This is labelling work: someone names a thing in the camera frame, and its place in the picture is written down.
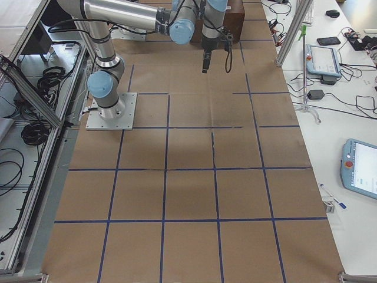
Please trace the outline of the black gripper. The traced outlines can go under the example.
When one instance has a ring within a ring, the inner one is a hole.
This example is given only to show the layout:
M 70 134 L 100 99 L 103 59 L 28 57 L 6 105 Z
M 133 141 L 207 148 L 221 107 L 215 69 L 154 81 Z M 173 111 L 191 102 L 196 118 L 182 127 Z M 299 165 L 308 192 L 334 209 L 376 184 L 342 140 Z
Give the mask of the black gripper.
M 202 73 L 207 73 L 210 67 L 211 51 L 223 47 L 229 51 L 233 43 L 233 34 L 226 27 L 210 28 L 202 27 L 201 46 L 203 47 Z

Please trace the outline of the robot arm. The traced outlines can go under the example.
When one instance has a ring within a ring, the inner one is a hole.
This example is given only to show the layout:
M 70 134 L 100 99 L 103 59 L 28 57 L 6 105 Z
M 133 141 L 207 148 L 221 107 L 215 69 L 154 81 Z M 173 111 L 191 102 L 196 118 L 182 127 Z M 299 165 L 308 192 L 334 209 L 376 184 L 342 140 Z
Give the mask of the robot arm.
M 90 75 L 87 86 L 101 121 L 112 122 L 134 114 L 134 104 L 117 91 L 124 60 L 114 49 L 112 35 L 117 39 L 143 40 L 148 35 L 161 34 L 184 45 L 192 39 L 200 19 L 202 72 L 208 72 L 212 52 L 221 42 L 227 52 L 225 71 L 232 69 L 233 36 L 223 25 L 227 1 L 173 1 L 171 8 L 138 1 L 58 1 L 58 5 L 71 16 L 76 31 L 94 54 L 98 71 Z

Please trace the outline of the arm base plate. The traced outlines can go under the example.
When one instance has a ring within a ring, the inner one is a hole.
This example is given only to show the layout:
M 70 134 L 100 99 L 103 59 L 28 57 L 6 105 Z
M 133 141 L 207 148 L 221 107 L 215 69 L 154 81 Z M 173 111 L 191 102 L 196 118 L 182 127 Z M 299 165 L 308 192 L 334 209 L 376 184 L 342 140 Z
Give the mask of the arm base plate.
M 137 93 L 121 93 L 112 108 L 101 108 L 93 100 L 87 118 L 87 130 L 132 130 Z

